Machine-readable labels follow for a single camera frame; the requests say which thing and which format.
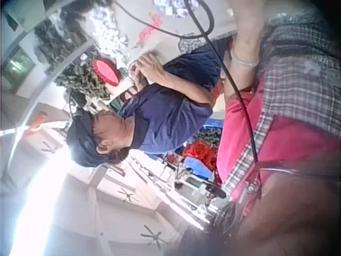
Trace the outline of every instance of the dark cap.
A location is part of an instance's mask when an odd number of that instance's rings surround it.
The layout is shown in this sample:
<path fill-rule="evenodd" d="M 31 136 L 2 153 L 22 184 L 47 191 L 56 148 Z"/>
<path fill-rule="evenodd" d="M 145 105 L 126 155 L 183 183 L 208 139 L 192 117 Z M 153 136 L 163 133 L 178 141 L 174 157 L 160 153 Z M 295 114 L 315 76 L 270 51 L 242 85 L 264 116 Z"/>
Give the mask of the dark cap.
<path fill-rule="evenodd" d="M 108 161 L 108 155 L 97 152 L 91 114 L 86 111 L 73 118 L 66 143 L 71 151 L 71 159 L 83 167 L 97 167 Z"/>

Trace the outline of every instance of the window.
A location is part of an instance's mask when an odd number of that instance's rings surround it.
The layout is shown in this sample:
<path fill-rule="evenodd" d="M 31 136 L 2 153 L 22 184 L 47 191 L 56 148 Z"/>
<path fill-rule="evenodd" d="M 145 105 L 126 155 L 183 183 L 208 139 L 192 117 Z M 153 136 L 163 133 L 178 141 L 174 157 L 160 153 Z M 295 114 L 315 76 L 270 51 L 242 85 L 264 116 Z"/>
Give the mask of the window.
<path fill-rule="evenodd" d="M 2 76 L 10 82 L 10 85 L 7 84 L 2 89 L 5 92 L 16 93 L 34 66 L 34 62 L 23 49 L 17 46 L 2 66 Z"/>

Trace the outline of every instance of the man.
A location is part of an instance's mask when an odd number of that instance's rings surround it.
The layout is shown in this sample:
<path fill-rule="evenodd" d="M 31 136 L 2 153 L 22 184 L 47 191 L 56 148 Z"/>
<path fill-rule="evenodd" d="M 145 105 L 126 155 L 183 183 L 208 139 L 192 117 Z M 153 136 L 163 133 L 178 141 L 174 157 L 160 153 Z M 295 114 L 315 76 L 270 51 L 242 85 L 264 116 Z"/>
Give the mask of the man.
<path fill-rule="evenodd" d="M 221 58 L 226 38 L 214 41 Z M 101 111 L 75 116 L 67 144 L 72 159 L 84 167 L 124 160 L 130 149 L 161 154 L 183 145 L 212 114 L 215 87 L 221 72 L 209 45 L 162 66 L 152 54 L 138 59 L 132 69 L 142 88 L 126 102 L 119 115 Z M 151 85 L 142 83 L 146 77 Z"/>

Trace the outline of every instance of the man's ear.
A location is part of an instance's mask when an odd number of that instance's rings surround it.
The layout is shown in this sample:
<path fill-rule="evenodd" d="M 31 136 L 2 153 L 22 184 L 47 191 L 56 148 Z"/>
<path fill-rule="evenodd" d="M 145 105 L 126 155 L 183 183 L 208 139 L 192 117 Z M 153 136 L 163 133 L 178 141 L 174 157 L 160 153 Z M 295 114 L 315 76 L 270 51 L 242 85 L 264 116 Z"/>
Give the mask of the man's ear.
<path fill-rule="evenodd" d="M 109 143 L 101 142 L 97 147 L 96 150 L 99 154 L 106 155 L 111 152 L 111 147 Z"/>

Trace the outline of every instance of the man's arm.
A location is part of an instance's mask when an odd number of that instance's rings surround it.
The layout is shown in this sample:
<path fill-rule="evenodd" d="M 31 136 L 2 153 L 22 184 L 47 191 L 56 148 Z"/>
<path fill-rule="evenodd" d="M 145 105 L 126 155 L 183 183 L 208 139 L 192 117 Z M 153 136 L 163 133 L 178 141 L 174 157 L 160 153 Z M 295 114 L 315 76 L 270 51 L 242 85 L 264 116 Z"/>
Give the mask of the man's arm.
<path fill-rule="evenodd" d="M 161 86 L 181 92 L 192 101 L 209 104 L 211 108 L 215 105 L 216 99 L 212 93 L 195 83 L 166 72 L 159 60 L 151 53 L 139 58 L 137 68 L 146 78 Z"/>
<path fill-rule="evenodd" d="M 250 86 L 255 77 L 255 67 L 244 63 L 258 63 L 261 35 L 264 27 L 264 0 L 229 0 L 237 23 L 237 39 L 233 46 L 234 57 L 229 72 L 238 88 Z M 225 101 L 235 94 L 228 78 L 224 83 Z"/>

